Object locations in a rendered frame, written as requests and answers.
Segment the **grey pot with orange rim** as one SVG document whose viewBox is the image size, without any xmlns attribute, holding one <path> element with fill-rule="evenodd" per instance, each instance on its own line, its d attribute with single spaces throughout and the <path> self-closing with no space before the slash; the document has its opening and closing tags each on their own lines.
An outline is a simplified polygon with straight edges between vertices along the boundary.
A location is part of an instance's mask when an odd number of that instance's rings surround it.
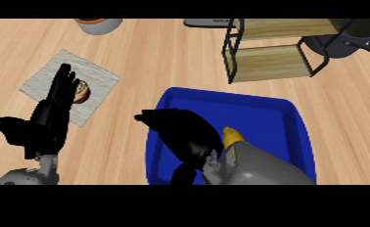
<svg viewBox="0 0 370 227">
<path fill-rule="evenodd" d="M 82 31 L 91 35 L 104 35 L 110 33 L 123 23 L 122 19 L 97 19 L 83 20 L 76 19 Z"/>
</svg>

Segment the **brown round pastry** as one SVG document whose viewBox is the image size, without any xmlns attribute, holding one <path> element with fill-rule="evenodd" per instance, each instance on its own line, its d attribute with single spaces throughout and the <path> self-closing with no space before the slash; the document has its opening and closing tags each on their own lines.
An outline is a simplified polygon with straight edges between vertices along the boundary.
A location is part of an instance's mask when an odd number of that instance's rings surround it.
<svg viewBox="0 0 370 227">
<path fill-rule="evenodd" d="M 76 90 L 75 103 L 82 104 L 91 97 L 92 90 L 89 84 L 82 80 Z"/>
</svg>

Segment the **grey cloth placemat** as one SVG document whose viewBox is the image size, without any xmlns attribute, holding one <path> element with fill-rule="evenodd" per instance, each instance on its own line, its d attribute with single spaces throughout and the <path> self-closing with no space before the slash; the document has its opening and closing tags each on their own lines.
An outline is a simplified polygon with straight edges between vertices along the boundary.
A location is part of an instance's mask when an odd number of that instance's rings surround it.
<svg viewBox="0 0 370 227">
<path fill-rule="evenodd" d="M 21 91 L 39 102 L 46 98 L 52 80 L 63 64 L 72 65 L 76 77 L 88 83 L 92 91 L 88 100 L 75 104 L 72 108 L 72 121 L 83 127 L 120 77 L 67 50 L 61 50 L 21 87 Z"/>
</svg>

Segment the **black wooden tiered shelf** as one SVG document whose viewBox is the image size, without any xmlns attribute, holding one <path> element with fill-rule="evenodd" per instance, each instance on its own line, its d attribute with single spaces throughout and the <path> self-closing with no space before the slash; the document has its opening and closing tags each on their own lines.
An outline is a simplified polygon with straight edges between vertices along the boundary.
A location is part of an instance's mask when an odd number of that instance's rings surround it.
<svg viewBox="0 0 370 227">
<path fill-rule="evenodd" d="M 292 77 L 313 77 L 331 62 L 329 48 L 354 19 L 231 19 L 223 44 L 229 83 Z M 240 42 L 298 37 L 289 45 L 242 48 Z M 313 68 L 303 44 L 313 38 L 323 62 Z"/>
</svg>

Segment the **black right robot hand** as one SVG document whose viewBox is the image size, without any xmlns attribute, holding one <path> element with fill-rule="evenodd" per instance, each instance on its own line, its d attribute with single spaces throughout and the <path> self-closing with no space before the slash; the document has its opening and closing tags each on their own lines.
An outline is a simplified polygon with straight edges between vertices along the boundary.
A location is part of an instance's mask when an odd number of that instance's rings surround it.
<svg viewBox="0 0 370 227">
<path fill-rule="evenodd" d="M 157 132 L 159 139 L 183 161 L 172 173 L 171 184 L 190 186 L 211 155 L 221 156 L 220 134 L 205 118 L 190 110 L 143 110 L 135 119 Z"/>
</svg>

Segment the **grey flat appliance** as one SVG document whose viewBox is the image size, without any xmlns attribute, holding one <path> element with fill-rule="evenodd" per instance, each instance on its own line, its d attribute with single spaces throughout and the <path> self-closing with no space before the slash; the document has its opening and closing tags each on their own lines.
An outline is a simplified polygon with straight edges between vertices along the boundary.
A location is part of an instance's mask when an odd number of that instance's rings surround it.
<svg viewBox="0 0 370 227">
<path fill-rule="evenodd" d="M 186 19 L 184 24 L 202 28 L 229 28 L 233 26 L 230 19 Z"/>
</svg>

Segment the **orange-yellow sweet potato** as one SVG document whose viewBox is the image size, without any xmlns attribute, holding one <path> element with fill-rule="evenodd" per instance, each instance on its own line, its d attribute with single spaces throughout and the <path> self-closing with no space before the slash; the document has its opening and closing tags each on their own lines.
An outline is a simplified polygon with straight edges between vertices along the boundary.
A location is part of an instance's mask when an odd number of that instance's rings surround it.
<svg viewBox="0 0 370 227">
<path fill-rule="evenodd" d="M 246 145 L 246 139 L 243 134 L 237 129 L 230 126 L 223 128 L 223 145 L 224 145 L 224 154 L 229 158 L 236 157 L 236 145 Z"/>
</svg>

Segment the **blue plastic tray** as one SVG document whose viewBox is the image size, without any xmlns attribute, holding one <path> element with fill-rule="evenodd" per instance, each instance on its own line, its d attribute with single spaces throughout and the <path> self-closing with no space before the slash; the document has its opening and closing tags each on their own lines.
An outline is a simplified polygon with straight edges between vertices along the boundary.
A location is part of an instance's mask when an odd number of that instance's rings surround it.
<svg viewBox="0 0 370 227">
<path fill-rule="evenodd" d="M 190 110 L 218 133 L 226 126 L 237 129 L 249 143 L 295 165 L 317 182 L 307 127 L 288 100 L 172 87 L 165 91 L 156 108 Z"/>
</svg>

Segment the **dark round pan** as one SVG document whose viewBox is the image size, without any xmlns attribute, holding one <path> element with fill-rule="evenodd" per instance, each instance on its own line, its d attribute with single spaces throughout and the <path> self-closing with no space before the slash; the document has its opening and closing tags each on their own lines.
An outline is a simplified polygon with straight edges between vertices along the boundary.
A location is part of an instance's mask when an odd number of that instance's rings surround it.
<svg viewBox="0 0 370 227">
<path fill-rule="evenodd" d="M 331 19 L 337 32 L 329 35 L 308 36 L 308 48 L 331 58 L 348 57 L 359 49 L 370 52 L 370 19 Z"/>
</svg>

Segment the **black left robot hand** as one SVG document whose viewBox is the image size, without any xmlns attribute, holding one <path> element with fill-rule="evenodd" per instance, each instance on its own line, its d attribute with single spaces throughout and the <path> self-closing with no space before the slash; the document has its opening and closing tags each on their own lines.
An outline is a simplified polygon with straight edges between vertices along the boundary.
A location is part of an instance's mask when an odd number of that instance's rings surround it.
<svg viewBox="0 0 370 227">
<path fill-rule="evenodd" d="M 81 79 L 72 71 L 72 65 L 63 64 L 52 80 L 48 96 L 38 103 L 32 119 L 0 117 L 0 132 L 11 145 L 26 148 L 26 159 L 57 155 L 64 147 L 79 84 Z"/>
</svg>

